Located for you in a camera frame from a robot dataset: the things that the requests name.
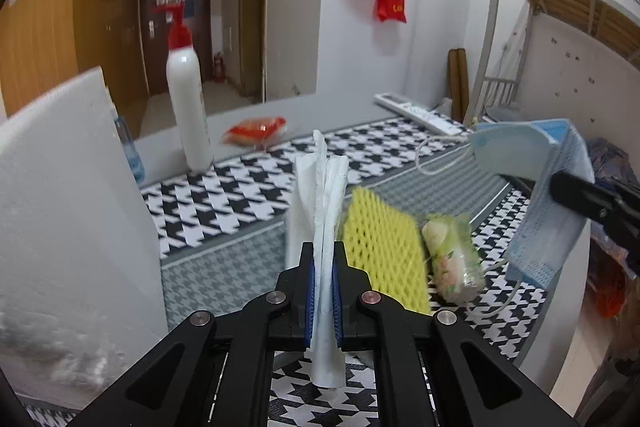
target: triangular cutout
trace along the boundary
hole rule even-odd
[[[474,344],[463,342],[460,347],[487,409],[496,409],[522,396],[521,388]]]
[[[175,344],[161,359],[156,360],[136,378],[127,389],[125,397],[149,409],[160,409],[183,353],[184,344]]]

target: blue surgical mask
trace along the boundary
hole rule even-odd
[[[506,278],[548,289],[586,223],[552,200],[549,181],[564,170],[593,182],[584,140],[569,120],[479,124],[468,140],[482,169],[536,182],[505,257]]]

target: clear blue bottle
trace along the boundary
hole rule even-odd
[[[145,167],[142,165],[142,159],[140,159],[136,146],[133,145],[127,122],[121,116],[114,118],[113,122],[116,124],[116,130],[118,131],[124,154],[129,162],[129,168],[133,172],[136,183],[140,185],[145,179]]]

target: white pump bottle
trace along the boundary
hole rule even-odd
[[[182,22],[183,9],[183,2],[156,7],[157,11],[173,15],[166,79],[187,165],[191,171],[202,173],[209,169],[213,152],[202,96],[200,63],[193,49],[191,33]]]

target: power strip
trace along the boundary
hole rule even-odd
[[[400,94],[384,92],[375,95],[373,97],[373,101],[394,113],[414,120],[415,122],[425,126],[427,130],[434,134],[455,136],[456,134],[462,133],[460,127],[449,123],[447,120],[444,120],[443,117],[437,115],[437,113],[427,109],[423,105],[412,102],[412,100],[409,100]]]

